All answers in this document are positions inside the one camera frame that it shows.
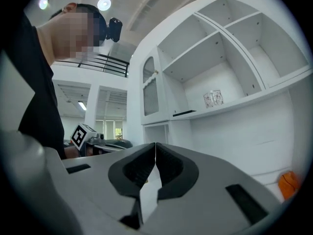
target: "balcony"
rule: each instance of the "balcony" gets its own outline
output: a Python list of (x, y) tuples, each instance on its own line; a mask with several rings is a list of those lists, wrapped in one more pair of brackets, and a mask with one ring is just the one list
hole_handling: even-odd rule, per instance
[(98, 53), (80, 54), (76, 58), (59, 60), (59, 66), (78, 67), (128, 77), (129, 62)]

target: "orange object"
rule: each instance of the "orange object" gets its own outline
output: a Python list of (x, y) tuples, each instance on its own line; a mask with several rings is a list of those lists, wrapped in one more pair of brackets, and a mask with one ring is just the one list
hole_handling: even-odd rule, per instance
[(300, 184), (293, 171), (284, 173), (278, 181), (278, 186), (285, 200), (292, 197), (300, 188)]

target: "fluorescent light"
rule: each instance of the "fluorescent light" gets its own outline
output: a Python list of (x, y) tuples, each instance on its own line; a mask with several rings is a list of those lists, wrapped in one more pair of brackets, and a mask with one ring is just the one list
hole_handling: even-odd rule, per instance
[(97, 6), (99, 10), (108, 10), (111, 7), (111, 0), (99, 0)]
[(40, 0), (38, 3), (39, 8), (42, 10), (46, 9), (48, 6), (48, 0)]
[(82, 101), (78, 101), (78, 104), (83, 108), (84, 111), (87, 109)]

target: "ceiling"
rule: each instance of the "ceiling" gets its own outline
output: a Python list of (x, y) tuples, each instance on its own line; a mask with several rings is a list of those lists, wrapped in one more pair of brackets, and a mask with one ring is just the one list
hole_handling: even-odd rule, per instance
[[(79, 106), (82, 101), (88, 109), (89, 85), (53, 81), (58, 101), (58, 110), (62, 117), (84, 118), (85, 111)], [(100, 87), (96, 119), (125, 119), (127, 92), (122, 90), (108, 90)]]
[[(48, 0), (49, 7), (41, 10), (39, 0), (33, 0), (25, 10), (33, 25), (41, 25), (69, 2), (88, 3), (97, 6), (99, 0)], [(129, 61), (140, 41), (162, 20), (194, 0), (111, 0), (111, 8), (102, 11), (108, 22), (116, 17), (123, 23), (121, 38), (114, 43), (110, 55)]]

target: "person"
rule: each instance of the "person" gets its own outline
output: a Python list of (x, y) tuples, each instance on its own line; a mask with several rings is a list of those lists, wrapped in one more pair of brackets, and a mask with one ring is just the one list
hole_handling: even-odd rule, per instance
[(100, 46), (106, 29), (105, 19), (95, 6), (72, 2), (39, 27), (32, 26), (23, 13), (13, 38), (4, 46), (17, 71), (35, 92), (19, 131), (34, 137), (42, 146), (56, 149), (61, 159), (78, 157), (78, 150), (75, 146), (64, 149), (64, 129), (50, 66), (56, 60)]

